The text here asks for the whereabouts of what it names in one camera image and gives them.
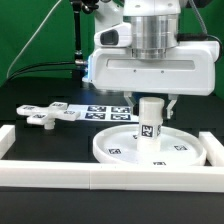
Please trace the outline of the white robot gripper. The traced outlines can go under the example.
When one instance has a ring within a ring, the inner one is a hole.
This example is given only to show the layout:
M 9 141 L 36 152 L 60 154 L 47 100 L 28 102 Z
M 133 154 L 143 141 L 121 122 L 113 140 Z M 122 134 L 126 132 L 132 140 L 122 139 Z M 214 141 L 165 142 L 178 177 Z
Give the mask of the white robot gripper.
M 177 95 L 209 95 L 214 90 L 218 56 L 216 41 L 180 42 L 162 60 L 135 59 L 128 48 L 101 48 L 89 58 L 88 81 L 97 89 L 124 91 L 130 111 L 135 106 L 131 92 L 169 94 L 170 119 Z

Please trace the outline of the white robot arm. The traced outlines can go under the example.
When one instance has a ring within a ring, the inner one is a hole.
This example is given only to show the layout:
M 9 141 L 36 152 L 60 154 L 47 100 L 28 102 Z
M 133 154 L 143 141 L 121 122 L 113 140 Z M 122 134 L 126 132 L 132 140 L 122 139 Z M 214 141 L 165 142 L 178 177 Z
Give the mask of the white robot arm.
M 125 0 L 116 23 L 98 12 L 95 49 L 83 77 L 100 90 L 169 96 L 168 117 L 180 95 L 208 95 L 215 87 L 215 62 L 222 45 L 206 33 L 180 34 L 181 9 L 193 0 Z

